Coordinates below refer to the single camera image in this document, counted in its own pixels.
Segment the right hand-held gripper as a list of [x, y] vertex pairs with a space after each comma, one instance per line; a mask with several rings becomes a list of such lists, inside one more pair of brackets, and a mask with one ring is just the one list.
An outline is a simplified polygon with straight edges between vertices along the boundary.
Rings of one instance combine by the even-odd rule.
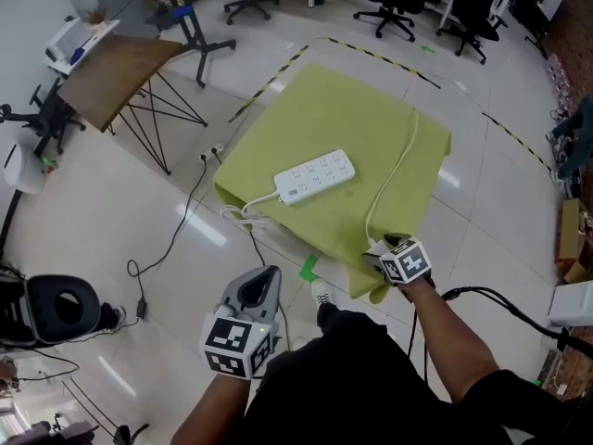
[[407, 285], [429, 273], [432, 264], [418, 239], [402, 233], [388, 233], [384, 241], [391, 247], [386, 253], [375, 255], [363, 253], [362, 260], [385, 282], [392, 285]]

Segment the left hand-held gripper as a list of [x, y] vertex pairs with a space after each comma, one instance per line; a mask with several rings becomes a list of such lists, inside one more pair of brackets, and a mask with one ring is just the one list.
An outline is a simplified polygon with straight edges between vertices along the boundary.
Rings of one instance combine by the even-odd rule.
[[200, 353], [211, 371], [251, 380], [273, 352], [282, 273], [274, 265], [235, 278], [206, 316]]

